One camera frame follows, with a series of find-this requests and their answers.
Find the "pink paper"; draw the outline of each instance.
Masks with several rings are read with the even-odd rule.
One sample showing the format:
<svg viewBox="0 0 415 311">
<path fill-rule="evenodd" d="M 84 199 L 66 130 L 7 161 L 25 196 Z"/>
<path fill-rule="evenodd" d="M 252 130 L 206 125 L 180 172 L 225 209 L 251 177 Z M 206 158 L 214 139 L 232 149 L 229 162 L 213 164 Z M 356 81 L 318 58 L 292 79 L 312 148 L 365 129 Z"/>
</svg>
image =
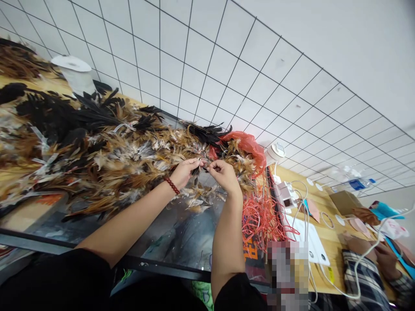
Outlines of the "pink paper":
<svg viewBox="0 0 415 311">
<path fill-rule="evenodd" d="M 317 206 L 315 205 L 314 201 L 307 199 L 307 205 L 308 205 L 308 210 L 311 214 L 311 216 L 318 222 L 320 223 L 320 211 L 317 208 Z"/>
</svg>

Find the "water bottle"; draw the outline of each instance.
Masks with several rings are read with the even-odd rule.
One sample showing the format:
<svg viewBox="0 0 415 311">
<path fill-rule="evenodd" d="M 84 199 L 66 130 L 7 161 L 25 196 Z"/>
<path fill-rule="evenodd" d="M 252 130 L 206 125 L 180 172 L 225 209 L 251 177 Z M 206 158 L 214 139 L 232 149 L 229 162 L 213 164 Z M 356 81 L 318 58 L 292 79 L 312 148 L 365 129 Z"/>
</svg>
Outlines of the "water bottle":
<svg viewBox="0 0 415 311">
<path fill-rule="evenodd" d="M 372 178 L 370 179 L 363 179 L 363 178 L 355 178 L 352 180 L 349 180 L 348 182 L 344 184 L 340 184 L 337 186 L 333 186 L 332 190 L 334 192 L 341 191 L 341 190 L 362 190 L 370 187 L 370 185 L 374 184 L 376 181 Z"/>
</svg>

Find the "checkered sleeve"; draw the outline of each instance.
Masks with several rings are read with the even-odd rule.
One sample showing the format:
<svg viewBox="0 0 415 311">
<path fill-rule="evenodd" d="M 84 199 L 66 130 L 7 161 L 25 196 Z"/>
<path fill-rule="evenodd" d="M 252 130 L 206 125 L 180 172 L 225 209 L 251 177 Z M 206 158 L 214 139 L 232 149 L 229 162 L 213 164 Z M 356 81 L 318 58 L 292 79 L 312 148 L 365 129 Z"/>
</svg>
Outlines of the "checkered sleeve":
<svg viewBox="0 0 415 311">
<path fill-rule="evenodd" d="M 402 275 L 400 279 L 391 281 L 389 284 L 398 293 L 398 299 L 396 300 L 400 308 L 409 308 L 409 303 L 412 301 L 411 295 L 414 290 L 414 281 L 409 277 Z"/>
<path fill-rule="evenodd" d="M 355 252 L 343 250 L 345 286 L 347 293 L 350 295 L 357 295 L 358 293 L 354 266 L 359 257 L 360 255 Z M 347 298 L 349 309 L 356 311 L 391 310 L 376 265 L 370 259 L 363 258 L 358 266 L 357 273 L 361 297 L 357 300 Z"/>
</svg>

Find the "white grid panel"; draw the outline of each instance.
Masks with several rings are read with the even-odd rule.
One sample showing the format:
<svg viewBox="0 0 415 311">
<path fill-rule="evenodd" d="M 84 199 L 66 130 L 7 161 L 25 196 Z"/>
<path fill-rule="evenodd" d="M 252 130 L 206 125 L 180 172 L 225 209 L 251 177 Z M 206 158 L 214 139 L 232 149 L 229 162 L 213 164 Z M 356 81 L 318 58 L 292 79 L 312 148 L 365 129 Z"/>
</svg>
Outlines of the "white grid panel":
<svg viewBox="0 0 415 311">
<path fill-rule="evenodd" d="M 276 31 L 232 0 L 0 0 L 0 36 L 77 56 L 178 118 L 280 142 L 288 169 L 355 165 L 378 178 L 363 195 L 414 185 L 414 139 Z"/>
</svg>

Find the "black metal frame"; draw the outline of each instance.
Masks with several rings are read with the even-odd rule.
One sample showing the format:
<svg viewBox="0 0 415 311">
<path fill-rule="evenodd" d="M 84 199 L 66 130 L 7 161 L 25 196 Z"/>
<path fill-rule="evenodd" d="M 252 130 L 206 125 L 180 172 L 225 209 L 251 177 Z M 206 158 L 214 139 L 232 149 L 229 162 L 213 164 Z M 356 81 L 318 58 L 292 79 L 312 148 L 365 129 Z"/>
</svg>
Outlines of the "black metal frame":
<svg viewBox="0 0 415 311">
<path fill-rule="evenodd" d="M 58 241 L 51 238 L 44 238 L 29 233 L 17 232 L 3 228 L 0 228 L 0 244 L 54 255 L 63 254 L 72 250 L 76 246 L 75 243 Z M 117 268 L 147 271 L 202 282 L 211 281 L 210 271 L 201 271 L 171 263 L 142 259 L 128 254 L 120 260 L 117 264 Z M 268 292 L 269 284 L 257 281 L 251 281 L 251 284 L 260 292 Z"/>
</svg>

